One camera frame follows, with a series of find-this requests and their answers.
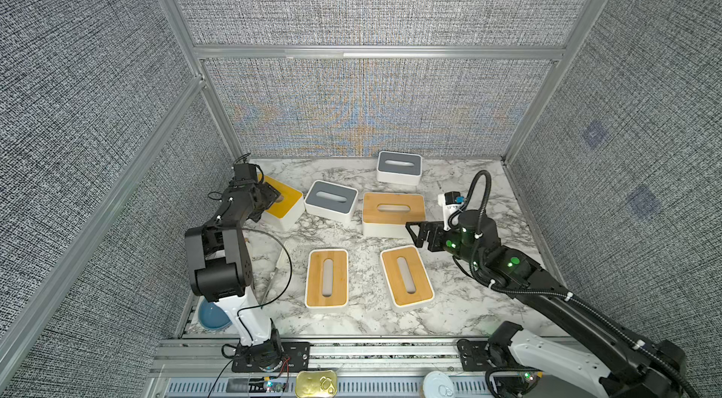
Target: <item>tin can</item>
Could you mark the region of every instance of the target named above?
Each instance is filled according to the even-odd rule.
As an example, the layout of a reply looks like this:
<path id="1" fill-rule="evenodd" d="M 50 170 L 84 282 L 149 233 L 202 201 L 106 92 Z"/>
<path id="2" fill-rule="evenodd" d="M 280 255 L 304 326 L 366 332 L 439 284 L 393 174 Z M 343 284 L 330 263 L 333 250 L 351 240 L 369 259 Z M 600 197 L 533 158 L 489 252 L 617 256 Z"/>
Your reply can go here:
<path id="1" fill-rule="evenodd" d="M 432 371 L 424 377 L 421 385 L 421 398 L 454 398 L 454 383 L 440 371 Z"/>
<path id="2" fill-rule="evenodd" d="M 298 398 L 331 398 L 336 396 L 338 377 L 336 372 L 301 371 L 296 376 L 296 396 Z"/>

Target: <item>black cable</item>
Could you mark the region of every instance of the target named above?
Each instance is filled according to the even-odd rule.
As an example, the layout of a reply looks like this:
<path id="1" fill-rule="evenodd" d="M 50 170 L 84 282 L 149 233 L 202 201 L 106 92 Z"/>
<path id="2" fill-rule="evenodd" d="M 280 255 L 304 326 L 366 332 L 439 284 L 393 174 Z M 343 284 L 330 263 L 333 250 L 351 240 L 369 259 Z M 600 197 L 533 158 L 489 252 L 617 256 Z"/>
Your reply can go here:
<path id="1" fill-rule="evenodd" d="M 231 205 L 233 205 L 233 202 L 231 202 L 231 200 L 229 198 L 228 207 L 226 207 L 225 210 L 223 210 L 223 213 L 218 215 L 218 217 L 216 218 L 216 223 L 223 221 L 223 215 L 228 211 L 228 209 L 230 209 Z"/>
<path id="2" fill-rule="evenodd" d="M 492 175 L 486 169 L 480 170 L 476 173 L 478 177 L 480 174 L 484 176 L 484 196 L 482 197 L 482 204 L 479 205 L 479 219 L 476 220 L 476 233 L 482 232 L 482 219 L 487 215 L 487 204 L 489 203 L 489 196 L 492 194 Z"/>
<path id="3" fill-rule="evenodd" d="M 235 359 L 235 352 L 234 352 L 232 355 L 228 355 L 228 354 L 225 353 L 225 349 L 224 349 L 224 348 L 227 347 L 227 346 L 228 346 L 229 348 L 233 349 L 233 350 L 235 350 L 235 349 L 238 348 L 237 346 L 233 346 L 233 345 L 231 345 L 230 343 L 224 343 L 223 345 L 221 345 L 221 355 L 222 355 L 223 357 L 227 358 L 227 359 Z"/>
<path id="4" fill-rule="evenodd" d="M 466 272 L 466 270 L 464 269 L 464 267 L 462 267 L 462 266 L 458 263 L 458 260 L 456 259 L 456 256 L 455 256 L 455 257 L 451 257 L 451 258 L 454 260 L 454 263 L 456 263 L 456 266 L 461 270 L 461 272 L 463 272 L 467 277 L 472 277 L 472 275 L 470 275 L 468 272 Z"/>
<path id="5" fill-rule="evenodd" d="M 254 164 L 254 166 L 256 166 L 256 169 L 258 169 L 261 172 L 261 179 L 258 181 L 258 183 L 259 184 L 264 183 L 266 181 L 266 174 L 264 174 L 264 170 L 261 169 L 261 167 L 258 166 L 257 164 Z"/>
<path id="6" fill-rule="evenodd" d="M 221 379 L 221 375 L 223 374 L 223 372 L 225 371 L 225 369 L 228 368 L 228 366 L 231 364 L 231 362 L 233 362 L 233 359 L 229 360 L 228 363 L 226 364 L 226 366 L 223 367 L 223 369 L 221 370 L 221 372 L 218 374 L 218 376 L 216 377 L 215 382 L 213 383 L 213 386 L 212 386 L 211 389 L 208 391 L 208 396 L 207 396 L 206 398 L 211 398 L 211 393 L 213 393 L 213 389 L 215 388 L 216 384 L 218 384 L 218 380 Z"/>
<path id="7" fill-rule="evenodd" d="M 489 368 L 487 372 L 484 374 L 484 382 L 487 384 L 487 389 L 489 389 L 489 393 L 492 394 L 494 398 L 503 398 L 499 393 L 496 393 L 494 391 L 494 387 L 492 386 L 492 374 L 494 373 L 500 373 L 502 371 L 539 371 L 537 368 L 529 368 L 529 367 L 496 367 L 496 368 Z M 522 392 L 522 394 L 527 393 L 531 389 L 527 389 L 525 392 Z"/>
<path id="8" fill-rule="evenodd" d="M 474 195 L 474 188 L 476 187 L 476 182 L 479 181 L 479 178 L 481 176 L 484 176 L 486 178 L 486 184 L 484 186 L 484 197 L 482 198 L 482 204 L 479 207 L 479 211 L 483 212 L 485 215 L 487 213 L 487 203 L 489 202 L 489 195 L 492 191 L 492 176 L 489 174 L 489 171 L 486 169 L 482 169 L 479 172 L 476 173 L 474 178 L 472 179 L 472 185 L 469 186 L 469 192 L 466 193 L 466 198 L 464 199 L 464 203 L 461 204 L 461 206 L 456 209 L 454 213 L 452 213 L 449 216 L 449 219 L 446 221 L 447 225 L 450 228 L 456 227 L 456 225 L 451 224 L 451 221 L 456 217 L 457 214 L 463 213 L 466 211 L 466 207 L 469 206 L 469 203 L 472 201 L 472 195 Z"/>
<path id="9" fill-rule="evenodd" d="M 233 162 L 233 164 L 234 164 L 234 165 L 235 165 L 235 164 L 238 164 L 238 162 L 239 162 L 240 160 L 245 160 L 245 159 L 248 158 L 248 157 L 250 157 L 250 152 L 244 153 L 244 154 L 241 155 L 240 157 L 236 158 L 235 161 Z"/>
<path id="10" fill-rule="evenodd" d="M 248 330 L 246 325 L 243 323 L 243 320 L 240 319 L 240 316 L 238 317 L 238 322 L 240 323 L 241 326 L 243 326 L 243 329 L 246 330 L 246 332 L 248 333 L 248 338 L 250 338 L 250 344 L 253 345 L 253 334 L 250 333 L 250 331 Z"/>
<path id="11" fill-rule="evenodd" d="M 288 290 L 288 286 L 291 285 L 291 277 L 293 276 L 293 263 L 291 262 L 291 254 L 288 253 L 288 249 L 286 249 L 286 247 L 283 245 L 283 242 L 282 242 L 281 240 L 278 240 L 278 238 L 276 238 L 275 236 L 271 235 L 271 234 L 268 233 L 268 232 L 259 231 L 258 229 L 248 229 L 248 228 L 246 228 L 246 229 L 243 229 L 243 230 L 244 230 L 244 231 L 248 231 L 248 232 L 263 233 L 263 234 L 268 235 L 269 237 L 273 238 L 278 244 L 280 244 L 281 247 L 283 248 L 284 252 L 286 253 L 286 256 L 288 257 L 289 272 L 288 272 L 288 282 L 286 282 L 286 286 L 284 287 L 283 291 L 282 291 L 278 296 L 276 296 L 275 298 L 271 299 L 269 302 L 264 303 L 264 304 L 258 304 L 258 305 L 253 305 L 253 306 L 251 306 L 251 307 L 241 308 L 238 312 L 235 313 L 235 315 L 238 317 L 239 320 L 240 320 L 240 313 L 241 313 L 242 311 L 244 311 L 244 310 L 249 310 L 249 309 L 252 309 L 252 308 L 257 308 L 257 307 L 263 307 L 263 306 L 265 306 L 265 305 L 268 305 L 268 304 L 270 304 L 270 303 L 274 303 L 275 301 L 277 301 L 278 298 L 280 298 L 281 296 L 283 296 L 283 294 L 286 293 L 286 290 Z"/>

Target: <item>wire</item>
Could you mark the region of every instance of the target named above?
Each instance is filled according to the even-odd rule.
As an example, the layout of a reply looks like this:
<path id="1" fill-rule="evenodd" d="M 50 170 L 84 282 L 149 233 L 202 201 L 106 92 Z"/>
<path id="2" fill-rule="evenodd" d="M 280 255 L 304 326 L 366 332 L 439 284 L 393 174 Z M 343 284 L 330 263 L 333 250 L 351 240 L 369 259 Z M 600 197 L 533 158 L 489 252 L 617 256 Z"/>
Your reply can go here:
<path id="1" fill-rule="evenodd" d="M 225 210 L 223 210 L 223 213 L 221 213 L 221 214 L 218 215 L 218 217 L 216 218 L 216 223 L 223 221 L 223 215 L 228 211 L 228 209 L 230 209 L 230 206 L 231 206 L 231 205 L 233 205 L 233 202 L 229 199 L 229 200 L 228 200 L 228 206 L 225 207 Z"/>
<path id="2" fill-rule="evenodd" d="M 476 182 L 479 181 L 479 178 L 481 176 L 484 176 L 486 178 L 486 183 L 484 186 L 484 197 L 482 198 L 482 204 L 479 206 L 479 219 L 481 220 L 481 214 L 484 216 L 487 213 L 487 203 L 489 202 L 489 195 L 492 191 L 492 175 L 489 174 L 489 171 L 486 169 L 482 169 L 479 172 L 476 173 L 474 178 L 472 179 L 472 185 L 469 186 L 469 192 L 466 193 L 466 198 L 464 199 L 464 202 L 461 204 L 461 206 L 456 209 L 454 213 L 452 213 L 449 216 L 449 219 L 446 221 L 447 225 L 450 228 L 456 227 L 456 225 L 452 224 L 451 221 L 456 217 L 457 214 L 461 214 L 466 211 L 466 207 L 469 206 L 469 203 L 472 201 L 472 195 L 474 194 L 474 189 L 476 187 Z"/>
<path id="3" fill-rule="evenodd" d="M 227 359 L 235 359 L 235 352 L 233 353 L 233 355 L 228 355 L 228 354 L 225 353 L 224 348 L 227 347 L 227 346 L 228 346 L 229 348 L 231 348 L 231 349 L 237 349 L 237 348 L 238 348 L 237 346 L 233 346 L 233 345 L 231 345 L 230 343 L 224 343 L 224 344 L 221 346 L 221 355 L 222 355 L 223 357 L 227 358 Z"/>
<path id="4" fill-rule="evenodd" d="M 286 386 L 288 385 L 288 382 L 291 380 L 291 357 L 288 357 L 288 362 L 286 362 L 286 384 L 283 385 L 283 391 L 286 391 Z"/>
<path id="5" fill-rule="evenodd" d="M 462 267 L 462 266 L 458 263 L 458 260 L 456 259 L 456 256 L 451 257 L 451 258 L 454 260 L 454 263 L 456 263 L 456 266 L 461 270 L 461 272 L 463 272 L 467 277 L 472 277 L 472 275 L 470 275 L 468 272 L 466 272 L 466 270 L 464 269 L 464 267 Z"/>
<path id="6" fill-rule="evenodd" d="M 484 374 L 484 382 L 487 384 L 487 389 L 489 389 L 489 393 L 492 394 L 494 398 L 503 398 L 499 393 L 496 393 L 494 390 L 494 387 L 492 386 L 492 374 L 494 373 L 500 373 L 502 371 L 538 371 L 537 368 L 529 368 L 529 367 L 496 367 L 496 368 L 489 368 L 487 372 Z M 532 387 L 529 387 L 524 392 L 521 392 L 521 394 L 528 393 Z"/>
<path id="7" fill-rule="evenodd" d="M 266 181 L 266 174 L 264 174 L 264 170 L 261 169 L 261 167 L 258 166 L 257 164 L 254 164 L 254 166 L 256 166 L 256 169 L 258 169 L 261 172 L 261 179 L 258 181 L 258 183 L 259 184 L 264 183 Z"/>
<path id="8" fill-rule="evenodd" d="M 280 244 L 281 247 L 283 248 L 284 252 L 286 253 L 286 257 L 288 257 L 289 272 L 288 272 L 288 282 L 286 282 L 286 286 L 284 287 L 283 291 L 281 293 L 279 293 L 278 296 L 276 296 L 275 298 L 271 299 L 269 302 L 264 303 L 264 304 L 258 304 L 258 305 L 253 305 L 251 307 L 241 308 L 238 312 L 236 312 L 236 316 L 238 317 L 239 320 L 240 320 L 240 313 L 244 310 L 249 310 L 249 309 L 258 308 L 258 307 L 264 307 L 265 305 L 276 302 L 281 296 L 283 296 L 284 293 L 286 293 L 286 290 L 288 290 L 288 286 L 291 285 L 291 277 L 293 277 L 293 263 L 291 262 L 291 254 L 288 253 L 288 249 L 286 249 L 286 247 L 283 245 L 283 242 L 281 240 L 278 240 L 278 238 L 276 238 L 275 236 L 271 235 L 268 232 L 259 231 L 258 229 L 248 229 L 247 228 L 247 229 L 243 229 L 243 230 L 248 231 L 248 232 L 263 233 L 263 234 L 273 238 L 278 244 Z"/>
<path id="9" fill-rule="evenodd" d="M 280 378 L 281 375 L 283 375 L 283 368 L 284 368 L 285 366 L 288 366 L 288 363 L 289 363 L 290 361 L 291 361 L 291 357 L 290 357 L 290 356 L 284 356 L 284 357 L 283 357 L 283 362 L 281 363 L 281 368 L 278 370 L 278 374 L 275 375 L 275 377 L 273 377 L 273 378 L 268 377 L 268 380 L 269 380 L 269 381 L 273 381 L 274 379 Z M 260 380 L 260 381 L 249 381 L 248 384 L 261 384 L 261 383 L 264 383 L 264 382 L 266 382 L 266 379 L 262 379 L 262 380 Z"/>
<path id="10" fill-rule="evenodd" d="M 218 376 L 216 377 L 216 380 L 215 380 L 214 383 L 213 383 L 213 386 L 212 386 L 211 389 L 208 391 L 208 396 L 207 396 L 206 398 L 211 398 L 211 393 L 213 393 L 213 389 L 215 389 L 216 384 L 218 384 L 218 380 L 221 379 L 221 375 L 223 374 L 223 372 L 225 371 L 225 369 L 228 368 L 228 366 L 231 364 L 232 361 L 233 361 L 233 359 L 229 360 L 228 363 L 226 364 L 226 366 L 223 367 L 223 369 L 221 370 L 221 372 L 218 374 Z"/>
<path id="11" fill-rule="evenodd" d="M 243 320 L 240 319 L 240 316 L 238 317 L 238 322 L 241 324 L 241 326 L 243 326 L 243 329 L 246 330 L 246 332 L 248 332 L 248 338 L 250 338 L 250 344 L 253 345 L 253 334 L 250 333 L 250 331 L 248 330 L 246 325 L 243 323 Z"/>
<path id="12" fill-rule="evenodd" d="M 236 158 L 235 161 L 233 162 L 233 164 L 237 165 L 240 160 L 246 160 L 248 157 L 250 157 L 250 152 L 244 153 L 240 157 Z"/>

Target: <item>metal rail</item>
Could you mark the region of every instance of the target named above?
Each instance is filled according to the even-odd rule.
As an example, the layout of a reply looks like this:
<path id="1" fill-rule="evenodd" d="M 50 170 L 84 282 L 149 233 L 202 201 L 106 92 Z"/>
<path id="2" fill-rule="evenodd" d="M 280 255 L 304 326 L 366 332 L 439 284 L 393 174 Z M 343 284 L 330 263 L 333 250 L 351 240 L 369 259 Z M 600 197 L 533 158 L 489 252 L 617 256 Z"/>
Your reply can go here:
<path id="1" fill-rule="evenodd" d="M 205 44 L 193 48 L 198 59 L 554 59 L 563 47 L 548 46 L 240 46 Z"/>

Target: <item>white marble surface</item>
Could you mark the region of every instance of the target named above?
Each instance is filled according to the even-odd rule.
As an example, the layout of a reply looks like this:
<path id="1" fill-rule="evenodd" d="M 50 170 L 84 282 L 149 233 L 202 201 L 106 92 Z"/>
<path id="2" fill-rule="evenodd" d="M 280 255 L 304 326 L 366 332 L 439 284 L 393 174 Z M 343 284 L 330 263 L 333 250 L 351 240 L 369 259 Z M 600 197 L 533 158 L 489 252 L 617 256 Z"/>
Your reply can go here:
<path id="1" fill-rule="evenodd" d="M 436 196 L 441 192 L 460 191 L 466 194 L 472 177 L 479 169 L 492 174 L 492 193 L 487 213 L 497 222 L 502 242 L 525 252 L 541 262 L 519 205 L 496 160 L 425 160 L 419 186 L 384 184 L 376 181 L 375 159 L 321 160 L 255 160 L 264 172 L 285 184 L 308 192 L 315 180 L 326 180 L 359 190 L 359 199 L 366 191 L 422 194 L 427 219 L 441 220 Z M 469 208 L 478 207 L 483 193 L 479 184 Z M 284 241 L 293 260 L 293 278 L 285 295 L 264 310 L 273 319 L 283 337 L 300 335 L 459 335 L 491 334 L 502 321 L 523 325 L 544 336 L 565 335 L 541 314 L 505 295 L 483 288 L 464 276 L 446 252 L 421 250 L 434 291 L 434 301 L 425 308 L 404 313 L 394 312 L 379 253 L 388 248 L 404 246 L 410 241 L 389 238 L 364 238 L 361 230 L 363 202 L 356 206 L 352 224 L 325 220 L 304 213 L 288 232 L 277 232 L 264 223 L 249 222 L 246 226 L 269 231 Z M 247 232 L 253 258 L 256 295 L 264 295 L 272 272 L 268 298 L 283 290 L 288 280 L 288 260 L 280 248 L 265 235 Z M 310 313 L 304 305 L 305 276 L 308 253 L 320 248 L 344 248 L 349 252 L 349 304 L 338 313 Z M 198 324 L 186 327 L 186 337 L 202 337 L 206 332 Z M 229 327 L 226 334 L 234 334 Z"/>

